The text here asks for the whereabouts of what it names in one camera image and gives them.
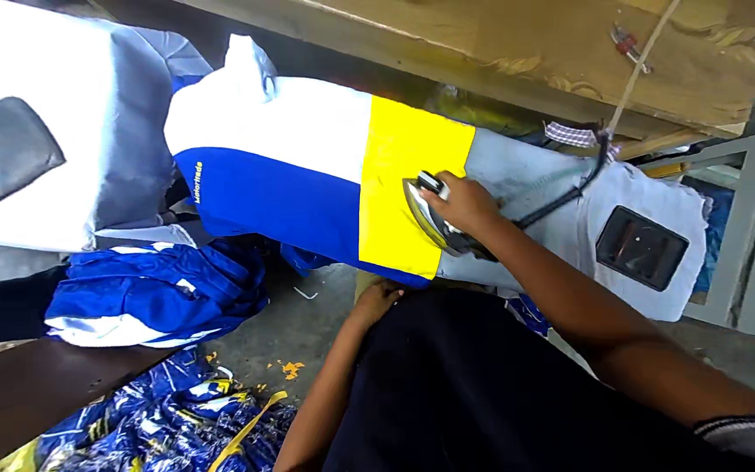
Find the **checkered cloth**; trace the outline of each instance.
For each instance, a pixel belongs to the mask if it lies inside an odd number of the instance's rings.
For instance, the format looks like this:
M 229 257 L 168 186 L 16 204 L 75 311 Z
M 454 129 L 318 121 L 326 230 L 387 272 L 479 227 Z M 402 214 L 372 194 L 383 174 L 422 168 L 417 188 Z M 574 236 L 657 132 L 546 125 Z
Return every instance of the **checkered cloth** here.
M 547 124 L 544 133 L 553 141 L 580 148 L 592 148 L 597 143 L 596 134 L 591 129 L 570 128 L 555 122 Z M 618 145 L 608 146 L 607 154 L 615 159 L 621 148 Z

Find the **black trousers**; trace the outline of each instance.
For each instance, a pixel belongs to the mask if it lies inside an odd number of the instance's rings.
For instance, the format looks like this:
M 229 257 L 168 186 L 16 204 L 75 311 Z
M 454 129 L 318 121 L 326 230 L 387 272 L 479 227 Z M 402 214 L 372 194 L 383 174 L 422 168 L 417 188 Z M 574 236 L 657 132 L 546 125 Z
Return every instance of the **black trousers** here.
M 494 295 L 411 293 L 370 331 L 324 470 L 733 470 L 748 460 L 604 386 Z

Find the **logo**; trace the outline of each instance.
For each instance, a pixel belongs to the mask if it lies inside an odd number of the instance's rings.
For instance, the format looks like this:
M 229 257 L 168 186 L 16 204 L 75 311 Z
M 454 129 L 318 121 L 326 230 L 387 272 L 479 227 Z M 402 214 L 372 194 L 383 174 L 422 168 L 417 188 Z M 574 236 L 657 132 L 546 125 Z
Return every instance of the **logo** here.
M 200 180 L 203 177 L 203 163 L 197 162 L 194 166 L 194 203 L 200 203 Z

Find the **person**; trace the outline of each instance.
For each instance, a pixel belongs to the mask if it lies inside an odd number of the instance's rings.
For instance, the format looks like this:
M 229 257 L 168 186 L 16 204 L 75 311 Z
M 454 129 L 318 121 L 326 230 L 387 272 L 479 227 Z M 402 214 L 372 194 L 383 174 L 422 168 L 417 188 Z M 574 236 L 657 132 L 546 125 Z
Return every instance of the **person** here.
M 501 217 L 448 172 L 422 197 L 531 296 L 591 376 L 502 298 L 367 288 L 274 467 L 289 470 L 751 470 L 755 392 Z

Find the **electric iron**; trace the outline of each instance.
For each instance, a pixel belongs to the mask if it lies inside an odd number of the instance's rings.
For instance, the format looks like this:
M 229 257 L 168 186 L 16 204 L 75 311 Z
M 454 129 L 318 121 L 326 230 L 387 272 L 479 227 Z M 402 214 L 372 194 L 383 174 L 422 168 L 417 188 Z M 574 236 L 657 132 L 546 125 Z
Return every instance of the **electric iron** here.
M 420 190 L 429 190 L 443 200 L 450 195 L 450 188 L 445 182 L 422 170 L 416 179 L 404 179 L 404 195 L 415 221 L 433 242 L 446 253 L 459 257 L 464 253 L 473 253 L 483 260 L 497 261 L 485 246 L 470 235 L 457 229 L 442 218 L 419 194 Z

